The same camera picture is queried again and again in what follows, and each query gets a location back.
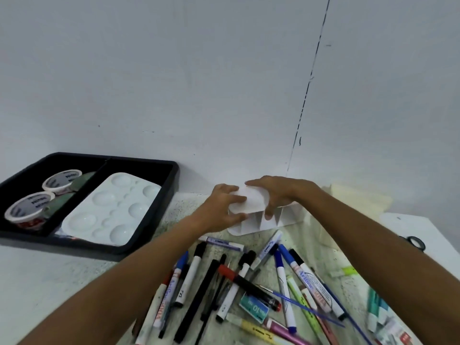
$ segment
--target right hand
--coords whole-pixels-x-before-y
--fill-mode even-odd
[[[297,190],[303,182],[307,182],[307,180],[263,176],[260,179],[248,180],[244,184],[258,186],[268,191],[270,200],[265,209],[265,219],[270,220],[275,213],[275,208],[287,206],[296,200]]]

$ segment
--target speckled tabletop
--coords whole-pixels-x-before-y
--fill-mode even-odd
[[[163,220],[158,227],[155,237],[168,230],[178,220],[191,214],[203,201],[206,195],[178,193],[174,196]],[[342,277],[331,279],[327,271],[347,266],[347,260],[341,252],[321,246],[315,238],[314,225],[310,225],[309,217],[304,223],[290,225],[282,228],[283,243],[286,247],[293,247],[307,260],[308,264],[315,267],[320,275],[336,293],[344,307],[354,316],[355,320],[364,327],[366,317],[366,302],[368,287],[360,276]],[[273,234],[273,230],[263,231],[247,236],[231,236],[226,230],[213,234],[215,237],[245,244],[248,249],[258,252]],[[195,245],[190,247],[192,255]],[[195,283],[191,286],[189,296],[184,308],[175,309],[171,315],[170,323],[164,339],[158,339],[154,330],[149,344],[172,344],[173,337],[188,306],[190,305],[200,281],[207,271],[211,259],[219,259],[226,253],[232,259],[231,267],[236,268],[241,256],[240,253],[208,245],[203,261],[197,272]],[[17,343],[46,315],[57,308],[71,295],[76,293],[94,278],[98,277],[115,263],[94,259],[77,258],[66,255],[43,253],[11,247],[0,247],[0,334],[1,343],[10,345]],[[292,275],[290,268],[286,273]],[[278,290],[276,270],[273,259],[265,265],[263,272],[256,281],[260,284]],[[235,302],[231,312],[240,316],[244,312]],[[313,331],[308,325],[300,309],[294,307],[298,331],[312,344],[318,344]],[[194,344],[201,327],[198,315],[183,341],[183,344]],[[272,317],[284,322],[282,312],[274,313]],[[341,345],[364,344],[358,333],[346,322],[346,329],[331,325]],[[211,315],[207,329],[201,339],[202,345],[208,344],[233,344],[239,340],[244,344],[265,344],[241,329],[224,322],[217,324],[215,314]],[[120,345],[132,344],[130,330],[119,341]]]

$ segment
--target palette well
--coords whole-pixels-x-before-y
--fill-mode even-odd
[[[123,246],[160,189],[134,175],[114,173],[66,216],[62,231],[93,243]]]

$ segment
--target pink pen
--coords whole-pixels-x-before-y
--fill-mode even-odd
[[[295,345],[312,345],[310,342],[302,339],[301,337],[291,334],[285,326],[276,322],[273,318],[267,317],[264,322],[264,327]]]

